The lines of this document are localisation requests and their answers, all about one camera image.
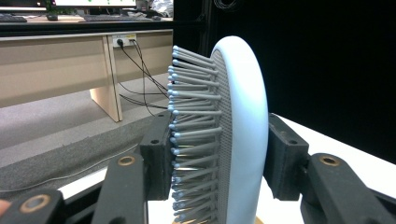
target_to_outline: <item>brass screw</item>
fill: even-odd
[[[338,166],[340,164],[340,161],[337,160],[336,158],[330,157],[330,156],[321,156],[320,161],[326,165],[330,166]]]
[[[125,156],[119,159],[120,166],[127,166],[131,164],[134,164],[134,157],[132,156]]]
[[[22,213],[33,213],[43,207],[45,207],[50,202],[50,196],[47,194],[36,195],[24,202],[21,205]]]

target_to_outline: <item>wooden desk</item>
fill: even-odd
[[[48,22],[41,17],[29,19],[31,24],[25,25],[62,27],[62,24],[79,25],[78,21],[79,18],[61,17],[60,21]],[[136,34],[148,70],[156,75],[166,73],[171,64],[172,33],[170,29],[131,29],[131,32],[0,37],[0,107],[91,90],[92,99],[111,118],[120,121],[117,84],[142,77],[142,73],[120,49],[113,48],[113,35]],[[140,62],[134,47],[125,50]]]

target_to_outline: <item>desk leg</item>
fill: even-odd
[[[103,46],[106,57],[107,78],[106,85],[91,89],[91,98],[99,104],[107,114],[118,122],[122,120],[118,81],[115,73],[113,49],[108,44],[107,36],[103,37]]]

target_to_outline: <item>screw hole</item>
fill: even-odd
[[[338,166],[340,164],[340,161],[333,157],[322,156],[322,157],[320,157],[320,160],[324,164],[330,165],[330,166]]]
[[[115,217],[108,224],[125,224],[125,223],[126,222],[124,217]]]
[[[20,208],[23,213],[33,213],[50,202],[50,196],[47,194],[39,194],[24,202]]]
[[[127,166],[133,163],[134,163],[134,157],[132,156],[126,156],[119,159],[119,165],[121,166]]]

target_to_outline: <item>computer monitor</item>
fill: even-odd
[[[46,11],[45,0],[1,0],[0,12]]]
[[[54,7],[135,7],[135,0],[51,0]]]

